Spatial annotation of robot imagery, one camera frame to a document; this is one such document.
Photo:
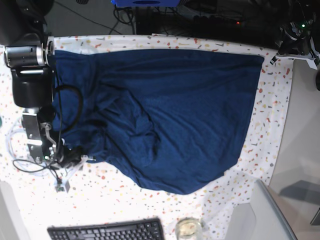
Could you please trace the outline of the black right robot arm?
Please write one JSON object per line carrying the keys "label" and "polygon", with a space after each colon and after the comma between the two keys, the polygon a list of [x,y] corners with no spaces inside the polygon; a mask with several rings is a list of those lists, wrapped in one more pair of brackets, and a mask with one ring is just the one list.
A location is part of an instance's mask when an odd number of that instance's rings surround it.
{"label": "black right robot arm", "polygon": [[83,109],[81,92],[71,85],[60,85],[56,70],[54,38],[47,30],[45,15],[53,1],[3,0],[0,3],[0,43],[4,61],[12,75],[14,103],[24,108],[22,126],[27,145],[36,164],[46,163],[57,170],[78,166],[81,147],[68,149],[62,140],[67,130],[53,130],[54,96],[63,90],[75,93],[79,120]]}

